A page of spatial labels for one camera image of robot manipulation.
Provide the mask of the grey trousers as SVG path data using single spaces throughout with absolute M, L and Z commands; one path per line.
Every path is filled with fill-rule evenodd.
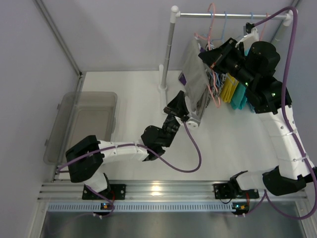
M 201 41 L 193 38 L 185 50 L 181 72 L 185 77 L 185 91 L 189 98 L 190 109 L 199 119 L 204 115 L 208 100 L 208 77 L 206 68 L 199 58 Z

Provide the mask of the pink wire hanger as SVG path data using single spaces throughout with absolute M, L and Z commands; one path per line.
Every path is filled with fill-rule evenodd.
M 213 23 L 214 23 L 214 19 L 215 19 L 215 4 L 214 2 L 212 2 L 209 7 L 208 7 L 208 12 L 211 14 L 211 24 L 209 27 L 209 31 L 207 34 L 207 37 L 203 37 L 201 35 L 198 35 L 197 33 L 195 33 L 195 36 L 203 39 L 203 40 L 207 40 L 207 44 L 208 44 L 208 49 L 211 50 L 211 33 L 212 33 L 212 27 L 213 27 Z M 210 83 L 208 83 L 208 90 L 210 92 L 211 98 L 215 104 L 215 106 L 217 108 L 220 108 L 221 106 L 221 101 L 220 101 L 220 97 L 218 95 L 218 90 L 213 88 L 213 85 L 210 85 Z

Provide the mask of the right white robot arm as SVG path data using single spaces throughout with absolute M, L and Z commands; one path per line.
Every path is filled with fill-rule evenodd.
M 277 157 L 271 169 L 243 171 L 230 180 L 240 190 L 267 189 L 275 196 L 295 193 L 313 182 L 317 169 L 312 162 L 307 167 L 297 144 L 299 134 L 293 121 L 292 100 L 287 88 L 274 78 L 280 55 L 269 42 L 252 43 L 248 53 L 244 44 L 230 38 L 220 47 L 201 52 L 199 58 L 219 74 L 233 76 L 245 88 L 247 101 L 254 107 L 269 137 Z

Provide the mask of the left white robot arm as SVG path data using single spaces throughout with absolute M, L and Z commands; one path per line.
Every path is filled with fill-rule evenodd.
M 65 153 L 70 180 L 84 183 L 95 192 L 109 189 L 109 182 L 102 166 L 122 161 L 153 161 L 171 146 L 182 122 L 189 119 L 185 93 L 179 91 L 163 109 L 167 117 L 162 127 L 146 127 L 136 142 L 107 142 L 89 135 Z

